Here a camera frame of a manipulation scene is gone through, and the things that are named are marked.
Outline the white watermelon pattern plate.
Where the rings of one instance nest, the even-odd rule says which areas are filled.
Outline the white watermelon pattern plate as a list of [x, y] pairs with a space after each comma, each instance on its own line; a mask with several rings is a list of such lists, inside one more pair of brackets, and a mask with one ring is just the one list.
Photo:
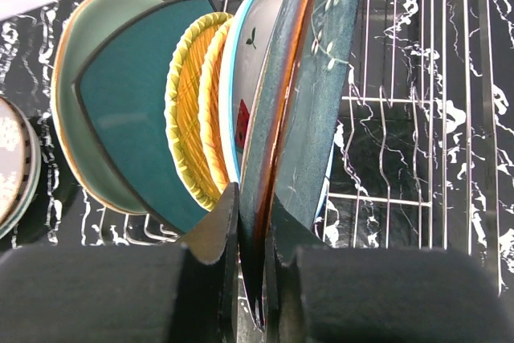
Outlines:
[[[218, 117], [222, 151], [230, 181], [239, 182], [243, 148], [250, 132], [250, 113], [264, 56], [283, 0], [243, 0], [232, 19], [223, 50]], [[314, 65], [307, 69], [294, 92], [296, 108], [288, 123], [283, 164], [276, 194], [287, 210], [306, 227], [320, 213], [327, 194], [331, 160], [331, 123], [322, 116], [314, 94]]]

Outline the teal square plate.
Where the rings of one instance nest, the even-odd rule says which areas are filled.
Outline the teal square plate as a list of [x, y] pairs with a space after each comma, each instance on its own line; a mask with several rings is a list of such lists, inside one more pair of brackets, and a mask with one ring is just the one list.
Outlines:
[[153, 217], [190, 231], [207, 211], [178, 177], [165, 135], [169, 63], [186, 28], [211, 0], [169, 0], [128, 20], [86, 59], [72, 87], [98, 148]]

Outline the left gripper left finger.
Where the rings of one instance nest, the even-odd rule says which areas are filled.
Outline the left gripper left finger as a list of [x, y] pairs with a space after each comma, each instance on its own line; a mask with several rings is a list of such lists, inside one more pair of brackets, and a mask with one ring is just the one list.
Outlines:
[[1, 256], [4, 342], [233, 342], [239, 188], [174, 243]]

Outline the orange woven basket plate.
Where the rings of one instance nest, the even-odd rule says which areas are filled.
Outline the orange woven basket plate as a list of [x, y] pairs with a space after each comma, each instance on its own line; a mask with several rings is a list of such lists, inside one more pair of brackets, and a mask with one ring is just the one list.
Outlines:
[[229, 178], [221, 144], [218, 92], [222, 55], [232, 18], [233, 15], [228, 14], [228, 19], [216, 30], [207, 48], [201, 67], [198, 95], [198, 120], [202, 150], [215, 190], [220, 194], [228, 185]]

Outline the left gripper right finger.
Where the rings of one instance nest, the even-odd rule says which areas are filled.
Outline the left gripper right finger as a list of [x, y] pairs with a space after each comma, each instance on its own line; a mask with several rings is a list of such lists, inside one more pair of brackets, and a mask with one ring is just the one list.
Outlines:
[[478, 264], [441, 249], [335, 249], [274, 201], [268, 342], [499, 342], [502, 305]]

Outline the yellow woven pattern plate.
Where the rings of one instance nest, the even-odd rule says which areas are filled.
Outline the yellow woven pattern plate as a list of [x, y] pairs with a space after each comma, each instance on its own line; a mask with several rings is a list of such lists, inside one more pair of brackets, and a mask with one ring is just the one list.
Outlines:
[[228, 19], [213, 12], [196, 19], [180, 38], [169, 63], [165, 86], [165, 135], [182, 183], [205, 210], [214, 209], [220, 193], [210, 176], [200, 139], [198, 95], [204, 56], [216, 30]]

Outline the dark blue glazed plate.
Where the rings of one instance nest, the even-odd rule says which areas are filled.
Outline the dark blue glazed plate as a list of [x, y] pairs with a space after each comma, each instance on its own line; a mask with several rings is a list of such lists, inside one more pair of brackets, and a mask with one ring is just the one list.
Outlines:
[[264, 324], [264, 241], [286, 210], [316, 216], [359, 0], [283, 0], [259, 74], [243, 153], [239, 250], [252, 318]]

